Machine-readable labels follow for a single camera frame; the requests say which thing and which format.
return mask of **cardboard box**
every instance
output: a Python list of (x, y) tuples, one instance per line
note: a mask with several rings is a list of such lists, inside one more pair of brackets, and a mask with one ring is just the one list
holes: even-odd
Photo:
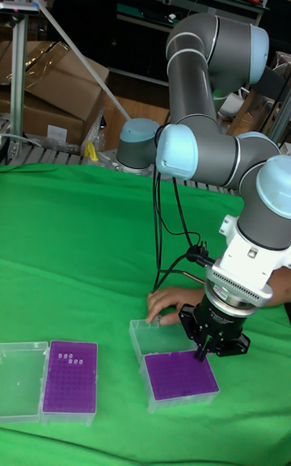
[[(36, 17), (34, 19), (29, 19), (28, 30), (27, 30), (27, 39), (28, 40), (37, 40), (39, 35), (39, 27), (36, 22)], [(0, 23), (0, 42), (3, 40), (12, 40), (13, 28), (8, 23)]]
[(272, 60), (271, 68), (274, 69), (278, 65), (282, 65), (284, 63), (291, 63), (291, 54), (276, 51), (276, 54)]
[[(6, 42), (0, 44), (0, 54)], [(10, 47), (0, 61), (0, 112), (10, 109)], [(101, 79), (109, 71), (89, 60)], [(73, 51), (62, 43), (28, 42), (23, 130), (81, 145), (103, 108), (104, 93)]]

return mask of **pipette tip box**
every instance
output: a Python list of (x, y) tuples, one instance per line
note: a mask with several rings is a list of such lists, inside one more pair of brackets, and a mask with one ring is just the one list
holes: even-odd
[(92, 423), (97, 344), (0, 344), (0, 423)]
[(210, 403), (219, 393), (207, 358), (194, 358), (195, 347), (181, 324), (162, 326), (158, 320), (132, 320), (129, 333), (140, 363), (149, 412), (156, 409)]

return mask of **green backdrop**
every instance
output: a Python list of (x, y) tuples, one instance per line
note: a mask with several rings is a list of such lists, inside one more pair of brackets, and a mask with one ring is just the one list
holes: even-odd
[[(95, 341), (98, 412), (91, 427), (0, 426), (1, 466), (284, 466), (291, 460), (291, 331), (283, 307), (245, 324), (244, 357), (210, 357), (220, 394), (211, 405), (147, 412), (129, 321), (146, 317), (155, 273), (151, 180), (93, 166), (27, 165), (0, 173), (0, 341)], [(189, 230), (210, 256), (240, 198), (180, 188)], [(170, 184), (165, 218), (178, 230)], [(187, 245), (165, 239), (164, 265)], [(203, 277), (204, 270), (186, 265)], [(167, 284), (192, 286), (173, 276)]]

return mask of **yellow object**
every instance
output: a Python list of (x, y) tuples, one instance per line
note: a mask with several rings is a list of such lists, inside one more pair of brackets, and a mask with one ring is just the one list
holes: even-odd
[(89, 157), (93, 162), (99, 161), (92, 141), (88, 141), (86, 144), (84, 157)]

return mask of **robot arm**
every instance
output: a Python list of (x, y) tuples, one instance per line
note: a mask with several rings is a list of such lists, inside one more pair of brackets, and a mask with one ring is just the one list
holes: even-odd
[(120, 137), (127, 140), (117, 158), (125, 165), (142, 167), (141, 155), (147, 165), (155, 157), (161, 173), (237, 189), (244, 200), (240, 216), (228, 215), (221, 225), (227, 248), (206, 265), (205, 297), (180, 312), (200, 360), (209, 351), (247, 352), (244, 320), (272, 297), (272, 271), (291, 268), (291, 158), (261, 133), (230, 137), (217, 125), (221, 102), (258, 81), (267, 56), (268, 35), (260, 28), (204, 14), (183, 20), (167, 42), (171, 123), (157, 154), (150, 135), (138, 148), (130, 143), (132, 126)]

